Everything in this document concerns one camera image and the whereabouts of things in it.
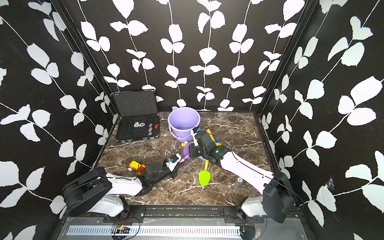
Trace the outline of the yellow plastic square shovel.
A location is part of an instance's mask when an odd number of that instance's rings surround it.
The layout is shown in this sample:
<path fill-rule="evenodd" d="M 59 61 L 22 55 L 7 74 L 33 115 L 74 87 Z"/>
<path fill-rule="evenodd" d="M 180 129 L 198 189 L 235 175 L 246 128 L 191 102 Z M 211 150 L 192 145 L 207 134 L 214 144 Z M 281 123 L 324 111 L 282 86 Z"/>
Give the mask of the yellow plastic square shovel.
<path fill-rule="evenodd" d="M 222 144 L 219 143 L 219 140 L 214 138 L 214 135 L 212 134 L 210 129 L 207 129 L 206 132 L 208 133 L 208 135 L 210 136 L 210 138 L 216 144 L 217 147 L 222 145 Z"/>

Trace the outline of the purple scoop pink handle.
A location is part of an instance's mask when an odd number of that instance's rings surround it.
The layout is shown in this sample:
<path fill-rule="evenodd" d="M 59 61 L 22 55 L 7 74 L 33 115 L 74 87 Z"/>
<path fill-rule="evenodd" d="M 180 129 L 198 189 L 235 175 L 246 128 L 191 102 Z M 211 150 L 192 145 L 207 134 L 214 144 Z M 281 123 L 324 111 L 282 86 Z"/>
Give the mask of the purple scoop pink handle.
<path fill-rule="evenodd" d="M 187 146 L 186 147 L 184 147 L 184 149 L 183 149 L 183 157 L 182 157 L 182 159 L 181 159 L 181 163 L 183 163 L 185 160 L 190 160 L 191 159 L 191 157 L 190 157 L 190 150 L 189 150 L 189 147 L 190 147 L 190 145 L 191 145 L 191 143 L 190 142 L 185 142 L 186 144 L 187 144 Z"/>

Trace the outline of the green trowel yellow handle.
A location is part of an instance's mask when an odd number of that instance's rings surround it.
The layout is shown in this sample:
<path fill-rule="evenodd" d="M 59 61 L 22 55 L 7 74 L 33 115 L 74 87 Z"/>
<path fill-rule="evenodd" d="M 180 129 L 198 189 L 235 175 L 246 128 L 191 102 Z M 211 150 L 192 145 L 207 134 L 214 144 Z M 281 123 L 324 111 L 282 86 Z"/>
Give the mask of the green trowel yellow handle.
<path fill-rule="evenodd" d="M 211 180 L 211 173 L 208 172 L 209 161 L 205 160 L 204 170 L 199 172 L 199 183 L 202 188 L 205 188 Z"/>

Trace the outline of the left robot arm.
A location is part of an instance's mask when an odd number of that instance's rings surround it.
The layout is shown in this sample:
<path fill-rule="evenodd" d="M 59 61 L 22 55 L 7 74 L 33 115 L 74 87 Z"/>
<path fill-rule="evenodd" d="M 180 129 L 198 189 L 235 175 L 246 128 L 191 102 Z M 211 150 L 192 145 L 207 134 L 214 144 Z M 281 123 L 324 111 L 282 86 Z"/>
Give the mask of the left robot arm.
<path fill-rule="evenodd" d="M 124 195 L 133 197 L 149 193 L 153 187 L 166 178 L 175 178 L 177 171 L 190 156 L 175 154 L 163 162 L 157 161 L 146 167 L 137 177 L 123 177 L 107 173 L 97 167 L 66 184 L 63 188 L 64 201 L 70 217 L 91 212 L 105 214 L 115 219 L 127 215 L 129 205 Z"/>

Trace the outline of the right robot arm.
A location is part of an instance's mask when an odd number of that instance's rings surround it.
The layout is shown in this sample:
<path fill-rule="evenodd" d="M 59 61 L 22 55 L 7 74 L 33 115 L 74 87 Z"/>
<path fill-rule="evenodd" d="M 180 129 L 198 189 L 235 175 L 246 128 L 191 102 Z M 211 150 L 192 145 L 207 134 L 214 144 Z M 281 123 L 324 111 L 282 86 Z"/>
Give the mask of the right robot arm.
<path fill-rule="evenodd" d="M 229 147 L 216 142 L 212 133 L 191 130 L 193 144 L 188 145 L 190 158 L 201 158 L 240 177 L 253 186 L 261 195 L 246 198 L 240 205 L 240 212 L 249 217 L 266 216 L 277 223 L 283 223 L 296 204 L 298 197 L 292 185 L 282 172 L 272 173 L 261 169 L 235 154 Z"/>

